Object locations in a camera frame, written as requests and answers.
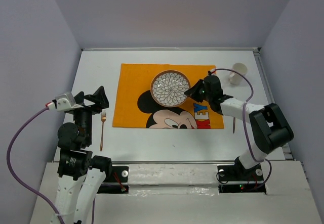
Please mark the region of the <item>orange cartoon cloth placemat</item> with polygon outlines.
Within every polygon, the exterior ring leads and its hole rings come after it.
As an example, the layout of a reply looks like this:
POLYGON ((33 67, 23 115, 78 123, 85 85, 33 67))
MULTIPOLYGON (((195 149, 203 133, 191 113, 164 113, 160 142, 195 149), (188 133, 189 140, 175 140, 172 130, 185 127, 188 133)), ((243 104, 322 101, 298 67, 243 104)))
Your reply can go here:
POLYGON ((122 64, 117 88, 113 127, 223 129, 223 117, 207 102, 187 99, 178 107, 159 105, 150 93, 153 79, 167 70, 183 73, 194 85, 212 65, 122 64))

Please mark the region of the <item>patterned ceramic plate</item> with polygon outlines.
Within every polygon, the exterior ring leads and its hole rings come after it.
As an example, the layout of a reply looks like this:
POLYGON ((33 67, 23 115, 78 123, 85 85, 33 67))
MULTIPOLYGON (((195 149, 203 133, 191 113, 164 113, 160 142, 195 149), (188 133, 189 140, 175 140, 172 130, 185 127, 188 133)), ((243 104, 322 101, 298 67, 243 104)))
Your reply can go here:
POLYGON ((152 80, 150 93, 159 105, 171 108, 180 106, 187 100, 184 93, 190 88, 190 81, 182 72, 166 70, 152 80))

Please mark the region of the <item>white ceramic mug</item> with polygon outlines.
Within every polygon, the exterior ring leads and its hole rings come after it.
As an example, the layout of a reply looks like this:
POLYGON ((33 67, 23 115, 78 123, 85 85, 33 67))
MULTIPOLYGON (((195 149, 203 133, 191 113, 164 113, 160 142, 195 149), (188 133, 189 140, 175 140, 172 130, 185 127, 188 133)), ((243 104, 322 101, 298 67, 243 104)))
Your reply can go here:
POLYGON ((248 72, 248 68, 243 63, 235 63, 231 70, 232 71, 229 74, 229 82, 232 85, 239 85, 243 80, 243 76, 248 72))

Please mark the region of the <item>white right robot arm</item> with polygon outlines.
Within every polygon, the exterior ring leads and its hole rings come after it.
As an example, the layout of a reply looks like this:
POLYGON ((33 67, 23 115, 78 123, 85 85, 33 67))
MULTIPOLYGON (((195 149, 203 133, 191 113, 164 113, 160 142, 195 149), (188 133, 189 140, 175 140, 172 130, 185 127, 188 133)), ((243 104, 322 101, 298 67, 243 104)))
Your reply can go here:
POLYGON ((247 131, 247 124, 251 126, 254 141, 247 140, 248 150, 235 159, 234 164, 224 171, 224 175, 246 179, 253 168, 264 162, 270 153, 294 138, 294 133, 277 104, 249 104, 226 95, 217 76, 208 75, 200 79, 184 94, 197 102, 208 102, 210 108, 222 116, 240 119, 244 131, 247 131))

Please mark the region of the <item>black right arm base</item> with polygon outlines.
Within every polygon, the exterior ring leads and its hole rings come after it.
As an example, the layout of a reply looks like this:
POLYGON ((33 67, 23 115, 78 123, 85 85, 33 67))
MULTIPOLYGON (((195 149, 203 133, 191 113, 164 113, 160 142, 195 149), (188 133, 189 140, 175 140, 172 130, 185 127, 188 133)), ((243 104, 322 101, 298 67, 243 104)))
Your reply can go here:
POLYGON ((263 184, 265 177, 260 164, 252 168, 249 173, 240 176, 230 173, 233 167, 233 165, 217 166, 216 180, 219 183, 220 194, 266 193, 263 184))

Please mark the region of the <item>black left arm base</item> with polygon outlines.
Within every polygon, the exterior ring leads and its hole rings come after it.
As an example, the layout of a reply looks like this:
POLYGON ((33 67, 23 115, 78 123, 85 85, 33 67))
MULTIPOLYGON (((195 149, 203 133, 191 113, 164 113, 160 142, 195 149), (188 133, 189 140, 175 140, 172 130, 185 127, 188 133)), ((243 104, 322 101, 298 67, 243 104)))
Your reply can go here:
POLYGON ((98 194, 127 194, 129 167, 127 165, 113 165, 112 173, 101 184, 98 194))

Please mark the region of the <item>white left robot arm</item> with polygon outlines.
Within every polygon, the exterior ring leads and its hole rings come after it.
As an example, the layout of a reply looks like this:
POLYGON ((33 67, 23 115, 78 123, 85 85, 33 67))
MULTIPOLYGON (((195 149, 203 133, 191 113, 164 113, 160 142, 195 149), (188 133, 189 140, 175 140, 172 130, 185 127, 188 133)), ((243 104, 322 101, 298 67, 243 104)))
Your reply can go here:
POLYGON ((92 144, 93 116, 107 109, 109 101, 100 86, 93 94, 61 94, 46 106, 73 116, 73 121, 61 125, 57 132, 58 187, 50 222, 84 223, 101 184, 112 175, 111 159, 87 150, 92 144))

